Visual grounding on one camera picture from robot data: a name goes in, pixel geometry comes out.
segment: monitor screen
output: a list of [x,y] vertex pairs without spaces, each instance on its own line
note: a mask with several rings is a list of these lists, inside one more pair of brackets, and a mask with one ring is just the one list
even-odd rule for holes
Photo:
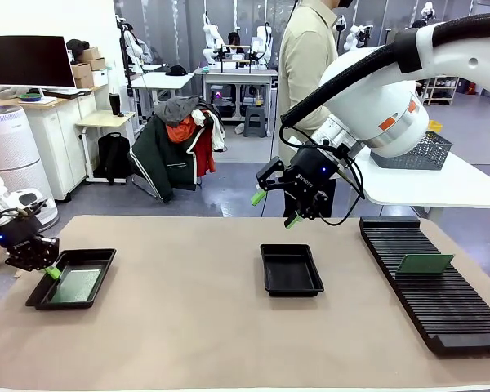
[[0,86],[74,87],[64,38],[0,36]]

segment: black backpack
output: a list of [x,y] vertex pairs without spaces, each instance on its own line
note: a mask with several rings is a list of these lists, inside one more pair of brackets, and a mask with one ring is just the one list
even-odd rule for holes
[[129,163],[129,140],[120,132],[112,132],[98,140],[98,155],[100,165],[95,170],[95,177],[104,177],[109,184],[115,178],[127,178],[132,174]]

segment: red garment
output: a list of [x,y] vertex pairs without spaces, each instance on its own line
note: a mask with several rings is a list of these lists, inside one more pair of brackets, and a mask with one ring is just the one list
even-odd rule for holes
[[212,129],[205,128],[193,148],[196,154],[196,176],[203,177],[207,171],[214,173],[216,166],[212,158]]
[[180,122],[178,127],[174,128],[166,125],[166,128],[171,142],[181,143],[193,135],[194,131],[196,131],[196,123],[194,122],[192,116],[188,116],[182,122]]

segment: black cup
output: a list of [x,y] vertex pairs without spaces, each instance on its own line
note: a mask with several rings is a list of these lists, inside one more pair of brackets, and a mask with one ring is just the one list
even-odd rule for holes
[[111,104],[111,109],[113,110],[113,114],[118,116],[120,114],[121,109],[121,101],[119,94],[109,94],[109,103]]

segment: white wall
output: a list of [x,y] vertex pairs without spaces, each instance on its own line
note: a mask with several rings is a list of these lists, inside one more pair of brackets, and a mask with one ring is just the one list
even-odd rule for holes
[[125,84],[113,0],[0,0],[0,35],[29,34],[88,41],[113,68],[109,89]]

